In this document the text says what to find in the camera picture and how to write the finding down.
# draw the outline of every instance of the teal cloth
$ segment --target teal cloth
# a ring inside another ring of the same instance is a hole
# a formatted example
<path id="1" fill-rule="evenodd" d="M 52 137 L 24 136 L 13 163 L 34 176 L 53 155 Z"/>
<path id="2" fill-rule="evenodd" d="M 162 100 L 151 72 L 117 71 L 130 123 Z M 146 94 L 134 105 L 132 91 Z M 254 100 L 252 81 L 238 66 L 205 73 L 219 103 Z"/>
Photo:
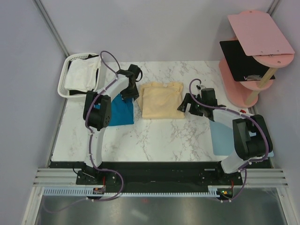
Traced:
<path id="1" fill-rule="evenodd" d="M 133 99 L 123 100 L 121 94 L 112 101 L 112 118 L 109 122 L 110 127 L 134 124 L 133 120 Z"/>

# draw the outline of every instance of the cable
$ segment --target cable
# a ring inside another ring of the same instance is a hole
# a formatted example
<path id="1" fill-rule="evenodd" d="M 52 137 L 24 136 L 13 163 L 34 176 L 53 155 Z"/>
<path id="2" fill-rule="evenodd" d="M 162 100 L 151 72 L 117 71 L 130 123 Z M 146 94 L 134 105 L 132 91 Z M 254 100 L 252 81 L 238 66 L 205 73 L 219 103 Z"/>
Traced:
<path id="1" fill-rule="evenodd" d="M 122 192 L 122 190 L 123 190 L 123 188 L 124 188 L 124 179 L 123 179 L 122 175 L 121 175 L 118 171 L 115 171 L 115 170 L 110 170 L 110 169 L 99 169 L 99 168 L 97 168 L 96 165 L 95 165 L 95 163 L 94 163 L 94 161 L 93 161 L 92 153 L 91 153 L 91 142 L 92 142 L 92 138 L 93 138 L 93 130 L 92 130 L 92 129 L 89 127 L 89 125 L 88 125 L 88 120 L 89 120 L 90 112 L 91 112 L 92 108 L 94 107 L 94 104 L 95 104 L 95 102 L 97 101 L 97 99 L 98 99 L 98 98 L 99 98 L 99 97 L 100 97 L 100 96 L 101 96 L 101 95 L 102 95 L 102 94 L 103 94 L 110 86 L 112 86 L 112 85 L 117 81 L 117 79 L 118 79 L 118 77 L 119 77 L 118 74 L 117 74 L 117 72 L 114 71 L 111 67 L 109 67 L 109 66 L 105 63 L 105 61 L 104 61 L 104 59 L 103 59 L 103 56 L 102 56 L 103 53 L 108 53 L 108 54 L 110 54 L 110 55 L 116 60 L 119 69 L 121 69 L 119 62 L 117 61 L 117 59 L 116 59 L 110 52 L 108 52 L 108 51 L 101 51 L 101 52 L 100 52 L 100 58 L 101 58 L 101 61 L 103 62 L 103 64 L 104 64 L 109 70 L 111 70 L 111 71 L 113 71 L 113 72 L 115 73 L 116 79 L 114 79 L 110 84 L 108 84 L 108 85 L 107 85 L 107 86 L 106 86 L 106 87 L 105 87 L 105 88 L 104 88 L 104 89 L 103 89 L 103 90 L 95 97 L 95 99 L 93 100 L 92 104 L 90 105 L 89 110 L 88 110 L 88 113 L 87 113 L 87 115 L 86 115 L 85 126 L 86 126 L 86 128 L 91 132 L 91 135 L 90 135 L 90 141 L 89 141 L 89 155 L 90 155 L 90 161 L 91 161 L 93 167 L 94 167 L 96 170 L 102 171 L 102 172 L 112 172 L 112 173 L 117 174 L 117 175 L 121 178 L 122 184 L 121 184 L 121 188 L 120 188 L 120 190 L 117 192 L 117 194 L 115 194 L 115 195 L 112 196 L 112 197 L 105 198 L 105 199 L 91 199 L 92 201 L 97 201 L 97 202 L 104 202 L 104 201 L 109 201 L 109 200 L 113 200 L 113 199 L 117 198 L 118 195 Z M 56 211 L 48 210 L 48 209 L 45 207 L 45 200 L 43 200 L 42 206 L 43 206 L 43 209 L 44 209 L 46 212 L 52 213 L 52 214 L 53 214 L 53 213 L 61 212 L 61 211 L 65 210 L 65 209 L 67 209 L 67 208 L 72 207 L 73 205 L 75 205 L 75 204 L 77 204 L 77 203 L 80 203 L 80 202 L 82 202 L 82 201 L 84 201 L 84 200 L 88 200 L 88 199 L 89 199 L 88 197 L 87 197 L 87 198 L 79 199 L 79 200 L 77 200 L 77 201 L 75 201 L 75 202 L 73 202 L 73 203 L 71 203 L 71 204 L 69 204 L 69 205 L 67 205 L 67 206 L 65 206 L 65 207 L 63 207 L 63 208 L 61 208 L 61 209 L 59 209 L 59 210 L 56 210 Z"/>
<path id="2" fill-rule="evenodd" d="M 71 204 L 69 204 L 69 205 L 67 205 L 67 206 L 65 206 L 65 207 L 63 207 L 63 208 L 61 208 L 61 209 L 59 209 L 59 210 L 52 211 L 52 210 L 48 210 L 48 209 L 46 208 L 46 206 L 45 206 L 45 199 L 43 199 L 43 200 L 42 200 L 42 207 L 43 207 L 43 209 L 44 209 L 47 213 L 54 214 L 54 213 L 58 213 L 58 212 L 61 212 L 61 211 L 63 211 L 63 210 L 66 210 L 66 209 L 70 208 L 71 206 L 76 205 L 77 203 L 80 203 L 80 202 L 85 201 L 85 200 L 87 200 L 87 198 L 81 198 L 81 199 L 78 199 L 78 200 L 76 200 L 75 202 L 73 202 L 73 203 L 71 203 Z"/>
<path id="3" fill-rule="evenodd" d="M 244 171 L 245 171 L 245 178 L 244 178 L 244 183 L 243 183 L 242 187 L 240 188 L 240 191 L 235 196 L 233 196 L 231 199 L 222 200 L 223 202 L 231 202 L 232 200 L 236 199 L 241 194 L 242 190 L 244 189 L 244 187 L 246 185 L 246 180 L 247 180 L 247 170 L 244 169 Z"/>
<path id="4" fill-rule="evenodd" d="M 266 135 L 263 133 L 263 130 L 262 130 L 261 127 L 258 125 L 258 123 L 257 123 L 254 119 L 252 119 L 252 118 L 250 118 L 250 117 L 248 117 L 248 116 L 246 116 L 246 115 L 244 115 L 244 114 L 241 114 L 241 113 L 239 113 L 239 112 L 237 112 L 237 111 L 234 111 L 234 110 L 232 110 L 232 109 L 227 109 L 227 108 L 223 108 L 223 107 L 215 107 L 215 106 L 205 105 L 205 104 L 203 104 L 203 103 L 197 101 L 197 99 L 194 97 L 194 95 L 193 95 L 193 93 L 192 93 L 192 83 L 193 83 L 194 81 L 199 81 L 199 82 L 201 82 L 201 80 L 198 79 L 198 78 L 195 78 L 195 79 L 193 79 L 193 80 L 191 81 L 191 83 L 189 84 L 189 93 L 190 93 L 192 99 L 193 99 L 197 104 L 199 104 L 199 105 L 201 105 L 201 106 L 203 106 L 203 107 L 210 108 L 210 109 L 224 110 L 224 111 L 229 111 L 229 112 L 231 112 L 231 113 L 233 113 L 233 114 L 236 114 L 236 115 L 240 115 L 241 117 L 244 117 L 244 118 L 250 120 L 250 121 L 257 127 L 259 133 L 261 134 L 261 136 L 262 136 L 262 138 L 263 138 L 263 141 L 264 141 L 264 144 L 265 144 L 265 147 L 266 147 L 265 155 L 264 155 L 262 158 L 260 158 L 260 159 L 252 159 L 252 160 L 247 161 L 246 163 L 244 163 L 242 166 L 239 167 L 239 170 L 242 170 L 243 168 L 245 168 L 245 167 L 249 164 L 249 162 L 261 162 L 261 161 L 264 161 L 266 158 L 268 158 L 268 154 L 269 154 L 269 145 L 268 145 L 267 137 L 266 137 Z"/>
<path id="5" fill-rule="evenodd" d="M 76 175 L 78 175 L 78 173 L 75 171 L 74 166 L 72 167 L 73 172 L 76 173 Z"/>
<path id="6" fill-rule="evenodd" d="M 233 197 L 234 197 L 234 189 L 232 189 L 232 197 L 230 198 L 230 197 L 227 197 L 226 195 L 224 195 L 223 193 L 221 194 L 222 196 L 224 196 L 225 198 L 227 198 L 227 199 L 232 199 Z"/>
<path id="7" fill-rule="evenodd" d="M 140 74 L 141 74 L 141 78 L 139 80 L 135 80 L 135 82 L 140 82 L 141 79 L 143 78 L 143 72 L 142 71 L 140 71 Z"/>
<path id="8" fill-rule="evenodd" d="M 230 190 L 233 190 L 233 187 L 234 187 L 234 182 L 233 182 L 233 180 L 231 180 L 231 188 L 230 188 Z"/>
<path id="9" fill-rule="evenodd" d="M 117 192 L 117 194 L 115 194 L 115 195 L 112 196 L 112 197 L 106 198 L 106 199 L 95 200 L 95 201 L 98 201 L 98 202 L 109 201 L 109 200 L 113 200 L 113 199 L 117 198 L 118 195 L 122 192 L 122 190 L 123 190 L 123 188 L 124 188 L 124 180 L 123 180 L 123 177 L 121 176 L 121 174 L 120 174 L 119 172 L 117 172 L 116 170 L 99 169 L 99 168 L 95 165 L 95 163 L 94 163 L 94 161 L 93 161 L 93 158 L 92 158 L 92 152 L 91 152 L 91 143 L 92 143 L 92 139 L 93 139 L 93 134 L 94 134 L 94 133 L 93 133 L 93 130 L 92 130 L 92 129 L 89 127 L 89 125 L 88 125 L 90 112 L 91 112 L 92 108 L 94 107 L 94 104 L 95 104 L 95 102 L 97 101 L 97 99 L 98 99 L 98 98 L 99 98 L 99 97 L 100 97 L 100 96 L 101 96 L 101 95 L 102 95 L 109 87 L 111 87 L 111 86 L 117 81 L 117 79 L 119 78 L 119 75 L 117 74 L 117 72 L 114 71 L 111 67 L 109 67 L 109 66 L 105 63 L 105 61 L 103 60 L 103 56 L 102 56 L 103 53 L 108 53 L 108 54 L 110 54 L 110 55 L 115 59 L 115 61 L 117 62 L 119 69 L 121 69 L 121 68 L 120 68 L 119 62 L 117 61 L 117 59 L 116 59 L 110 52 L 108 52 L 108 51 L 102 51 L 102 52 L 100 52 L 100 58 L 101 58 L 103 64 L 104 64 L 109 70 L 111 70 L 111 71 L 113 71 L 113 72 L 115 73 L 116 79 L 114 79 L 114 80 L 113 80 L 110 84 L 108 84 L 108 85 L 107 85 L 107 86 L 106 86 L 99 94 L 97 94 L 97 96 L 94 98 L 94 100 L 93 100 L 92 103 L 90 104 L 88 113 L 87 113 L 87 115 L 86 115 L 86 118 L 85 118 L 85 126 L 86 126 L 86 128 L 91 132 L 91 135 L 90 135 L 90 141 L 89 141 L 89 155 L 90 155 L 90 161 L 91 161 L 93 167 L 94 167 L 96 170 L 101 171 L 101 172 L 112 172 L 112 173 L 115 173 L 116 175 L 118 175 L 118 176 L 121 178 L 121 183 L 122 183 L 122 184 L 121 184 L 121 188 L 120 188 L 120 190 Z"/>

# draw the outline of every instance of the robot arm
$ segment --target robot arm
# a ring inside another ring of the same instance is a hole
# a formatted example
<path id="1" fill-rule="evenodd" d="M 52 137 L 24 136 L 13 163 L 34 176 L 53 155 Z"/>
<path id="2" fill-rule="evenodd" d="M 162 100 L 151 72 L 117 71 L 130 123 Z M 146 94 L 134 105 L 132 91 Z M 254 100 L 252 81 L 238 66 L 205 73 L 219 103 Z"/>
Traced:
<path id="1" fill-rule="evenodd" d="M 215 91 L 213 88 L 202 89 L 201 95 L 194 95 L 194 97 L 204 105 L 225 107 L 224 105 L 218 105 L 218 101 L 216 99 Z M 264 140 L 257 127 L 254 126 L 254 124 L 250 120 L 247 120 L 241 117 L 241 115 L 233 114 L 229 111 L 210 109 L 198 105 L 191 98 L 191 95 L 189 93 L 185 95 L 185 98 L 181 105 L 178 107 L 178 110 L 185 112 L 188 104 L 191 104 L 191 107 L 189 109 L 189 112 L 191 114 L 197 116 L 204 115 L 211 121 L 222 123 L 227 127 L 233 129 L 235 151 L 233 151 L 231 155 L 220 162 L 221 173 L 228 174 L 237 172 L 239 168 L 247 161 L 264 156 L 266 151 Z M 261 127 L 268 141 L 269 152 L 271 152 L 273 149 L 273 145 L 263 117 L 261 115 L 252 115 L 249 113 L 247 113 L 246 115 L 255 120 L 255 122 Z"/>
<path id="2" fill-rule="evenodd" d="M 118 94 L 121 94 L 123 99 L 133 98 L 134 100 L 136 100 L 139 97 L 135 81 L 140 73 L 141 69 L 133 64 L 130 65 L 128 70 L 119 70 L 117 72 L 117 74 L 119 75 L 117 81 L 115 81 L 105 91 L 105 95 L 101 95 L 95 102 L 95 105 L 93 106 L 88 118 L 88 126 L 93 131 L 93 138 L 91 140 L 91 143 L 87 144 L 88 151 L 84 161 L 86 165 L 93 167 L 90 161 L 89 147 L 91 147 L 91 153 L 95 165 L 101 165 L 104 132 L 112 117 L 111 103 Z M 91 103 L 98 95 L 98 93 L 100 93 L 102 90 L 103 88 L 98 90 L 97 92 L 87 92 L 83 111 L 84 120 L 86 120 L 87 112 L 90 108 Z"/>

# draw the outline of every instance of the white marble surface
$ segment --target white marble surface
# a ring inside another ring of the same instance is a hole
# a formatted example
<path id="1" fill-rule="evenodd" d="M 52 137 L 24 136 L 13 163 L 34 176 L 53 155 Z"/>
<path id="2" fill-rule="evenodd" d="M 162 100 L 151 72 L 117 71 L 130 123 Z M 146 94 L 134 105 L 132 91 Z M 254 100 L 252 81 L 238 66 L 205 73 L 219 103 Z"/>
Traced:
<path id="1" fill-rule="evenodd" d="M 157 81 L 184 83 L 184 96 L 194 78 L 202 80 L 202 86 L 214 88 L 219 104 L 233 106 L 226 98 L 218 61 L 131 62 L 143 71 L 143 79 L 137 83 Z M 128 69 L 129 62 L 121 63 Z M 100 70 L 100 85 L 113 78 L 113 73 Z M 88 133 L 83 120 L 84 98 L 69 99 L 60 125 L 52 161 L 84 161 Z M 209 120 L 205 117 L 185 114 L 181 120 L 145 120 L 134 102 L 133 125 L 108 127 L 104 136 L 102 155 L 104 161 L 219 161 L 212 150 Z"/>

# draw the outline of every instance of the beige t-shirt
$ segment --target beige t-shirt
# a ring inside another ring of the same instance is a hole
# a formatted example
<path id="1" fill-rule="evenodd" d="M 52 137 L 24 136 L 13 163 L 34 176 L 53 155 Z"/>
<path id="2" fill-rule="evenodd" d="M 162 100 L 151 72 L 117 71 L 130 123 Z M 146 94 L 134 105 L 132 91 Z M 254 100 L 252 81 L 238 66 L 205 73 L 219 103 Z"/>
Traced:
<path id="1" fill-rule="evenodd" d="M 183 119 L 177 110 L 182 102 L 183 83 L 150 82 L 140 86 L 137 103 L 144 119 Z"/>

